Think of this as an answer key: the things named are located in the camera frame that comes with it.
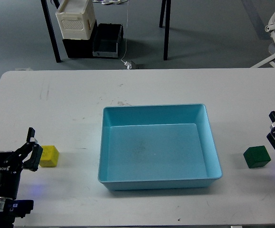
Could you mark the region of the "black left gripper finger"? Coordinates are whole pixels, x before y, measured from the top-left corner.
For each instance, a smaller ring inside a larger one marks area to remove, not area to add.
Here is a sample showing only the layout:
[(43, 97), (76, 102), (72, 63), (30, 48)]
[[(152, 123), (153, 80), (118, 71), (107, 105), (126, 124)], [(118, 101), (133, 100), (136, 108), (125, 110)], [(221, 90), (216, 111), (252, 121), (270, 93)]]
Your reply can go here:
[(35, 139), (35, 130), (28, 129), (26, 143), (8, 157), (11, 171), (30, 170), (37, 171), (43, 148)]

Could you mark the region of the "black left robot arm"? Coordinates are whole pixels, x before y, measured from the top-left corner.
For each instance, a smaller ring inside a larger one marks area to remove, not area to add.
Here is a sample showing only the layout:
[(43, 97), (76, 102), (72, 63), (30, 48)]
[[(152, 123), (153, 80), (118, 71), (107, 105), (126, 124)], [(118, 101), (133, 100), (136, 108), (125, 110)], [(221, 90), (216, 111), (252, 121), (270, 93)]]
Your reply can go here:
[(12, 228), (16, 218), (24, 218), (34, 207), (33, 200), (18, 200), (23, 170), (37, 171), (43, 152), (30, 127), (26, 142), (15, 151), (0, 152), (0, 228)]

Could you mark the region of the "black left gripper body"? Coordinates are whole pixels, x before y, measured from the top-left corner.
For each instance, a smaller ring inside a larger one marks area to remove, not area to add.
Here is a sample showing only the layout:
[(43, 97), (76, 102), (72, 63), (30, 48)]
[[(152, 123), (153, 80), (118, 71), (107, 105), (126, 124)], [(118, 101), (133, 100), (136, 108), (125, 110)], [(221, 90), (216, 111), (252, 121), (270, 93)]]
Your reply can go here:
[(17, 198), (23, 159), (18, 151), (0, 152), (0, 197)]

